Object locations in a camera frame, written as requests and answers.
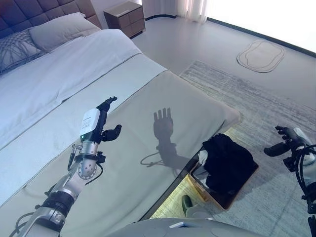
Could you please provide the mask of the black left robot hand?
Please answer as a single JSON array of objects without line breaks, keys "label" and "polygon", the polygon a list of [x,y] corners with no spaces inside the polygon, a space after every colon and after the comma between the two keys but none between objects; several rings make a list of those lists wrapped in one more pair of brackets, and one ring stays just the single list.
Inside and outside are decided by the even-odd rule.
[{"label": "black left robot hand", "polygon": [[118,124],[114,129],[103,130],[106,124],[108,111],[117,97],[110,97],[96,108],[87,111],[82,119],[80,128],[80,141],[91,141],[97,144],[101,142],[116,140],[121,132],[122,126]]}]

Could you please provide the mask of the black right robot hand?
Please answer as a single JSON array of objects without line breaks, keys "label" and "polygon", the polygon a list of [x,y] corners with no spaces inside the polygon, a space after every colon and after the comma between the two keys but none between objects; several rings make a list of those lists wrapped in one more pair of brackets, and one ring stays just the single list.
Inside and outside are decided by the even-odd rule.
[{"label": "black right robot hand", "polygon": [[290,150],[296,153],[296,151],[312,145],[311,140],[298,127],[292,128],[277,125],[275,129],[282,136],[283,142],[264,148],[264,153],[270,157],[280,156]]}]

